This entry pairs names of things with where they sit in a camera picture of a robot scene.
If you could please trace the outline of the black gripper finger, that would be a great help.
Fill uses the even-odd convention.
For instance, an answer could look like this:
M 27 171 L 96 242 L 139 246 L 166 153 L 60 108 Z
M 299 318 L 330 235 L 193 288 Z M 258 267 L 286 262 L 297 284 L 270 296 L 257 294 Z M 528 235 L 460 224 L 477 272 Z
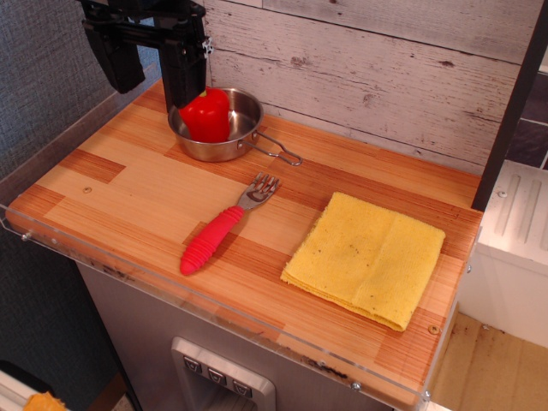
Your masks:
M 206 56 L 201 45 L 166 43 L 160 49 L 167 110 L 185 107 L 206 89 Z
M 114 25 L 84 23 L 86 37 L 110 85 L 125 94 L 145 80 L 137 45 L 127 42 Z

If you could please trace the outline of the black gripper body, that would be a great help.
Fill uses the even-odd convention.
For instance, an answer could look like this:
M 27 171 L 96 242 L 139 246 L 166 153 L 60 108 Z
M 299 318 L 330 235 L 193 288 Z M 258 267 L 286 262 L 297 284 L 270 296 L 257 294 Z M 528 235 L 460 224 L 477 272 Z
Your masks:
M 93 51 L 108 57 L 128 47 L 160 50 L 178 45 L 191 59 L 208 58 L 212 40 L 205 35 L 205 7 L 194 1 L 82 1 L 82 25 Z

